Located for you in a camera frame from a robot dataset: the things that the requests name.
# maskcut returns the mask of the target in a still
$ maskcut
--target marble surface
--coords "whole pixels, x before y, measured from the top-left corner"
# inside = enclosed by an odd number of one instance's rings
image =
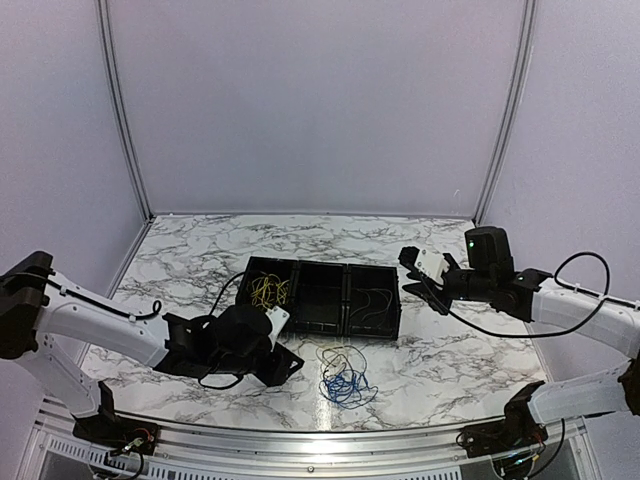
[[[329,216],[167,216],[156,220],[115,299],[147,310],[161,299],[165,311],[187,318],[209,310],[218,289],[244,270],[251,255],[398,266],[400,249],[424,246],[466,257],[471,222],[442,219]],[[233,301],[230,288],[222,306]],[[401,290],[397,342],[355,340],[367,357],[377,398],[355,410],[319,392],[318,345],[334,339],[291,336],[280,341],[306,360],[282,387],[247,377],[229,391],[202,389],[196,381],[153,372],[92,346],[84,370],[106,380],[117,408],[165,419],[276,430],[376,430],[441,425],[499,415],[525,384],[545,379],[528,340],[483,336],[451,317],[435,314]],[[455,310],[478,325],[525,333],[522,323],[487,306],[458,302]]]

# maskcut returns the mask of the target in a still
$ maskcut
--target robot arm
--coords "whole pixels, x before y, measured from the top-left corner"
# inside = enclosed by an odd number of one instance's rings
[[[579,285],[566,288],[557,284],[553,275],[540,270],[516,272],[502,229],[476,228],[465,237],[470,269],[460,268],[449,254],[404,248],[400,263],[409,270],[409,278],[419,280],[404,289],[442,315],[452,313],[453,300],[487,302],[516,319],[554,325],[563,331],[575,329],[602,302],[597,313],[576,333],[609,345],[631,359],[593,375],[528,385],[505,406],[504,420],[463,429],[462,443],[469,456],[534,444],[538,437],[546,439],[544,424],[563,418],[629,410],[640,415],[640,303],[601,296]]]
[[[14,360],[60,399],[76,419],[74,435],[113,447],[157,426],[115,414],[113,396],[60,349],[52,334],[105,347],[156,371],[203,379],[232,374],[237,384],[253,374],[267,386],[282,385],[303,361],[276,338],[289,314],[232,306],[219,317],[191,320],[150,314],[89,292],[51,269],[52,257],[36,252],[0,277],[0,358]],[[152,453],[154,442],[145,441]]]

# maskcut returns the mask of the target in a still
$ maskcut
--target yellow wire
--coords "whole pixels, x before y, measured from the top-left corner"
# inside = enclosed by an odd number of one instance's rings
[[[263,310],[284,305],[289,293],[289,280],[284,282],[274,274],[258,277],[251,282],[251,304]]]

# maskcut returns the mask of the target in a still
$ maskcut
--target white wall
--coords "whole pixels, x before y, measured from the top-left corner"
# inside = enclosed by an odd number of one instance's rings
[[[603,254],[612,292],[640,298],[640,3],[542,1],[531,70],[485,223],[504,226],[518,268]],[[602,289],[597,263],[568,278]],[[574,334],[540,342],[556,379],[621,355]],[[637,478],[640,420],[590,422],[603,478]]]
[[[159,212],[470,217],[523,1],[114,1]]]
[[[44,249],[55,268],[105,293],[142,219],[93,2],[1,0],[0,59],[0,272]],[[11,479],[42,390],[5,361],[0,385],[0,479]]]

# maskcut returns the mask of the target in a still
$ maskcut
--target black plastic tray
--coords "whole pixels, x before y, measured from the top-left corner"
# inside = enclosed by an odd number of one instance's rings
[[[236,304],[251,304],[252,282],[265,274],[289,280],[285,332],[397,339],[400,295],[395,267],[251,257]]]

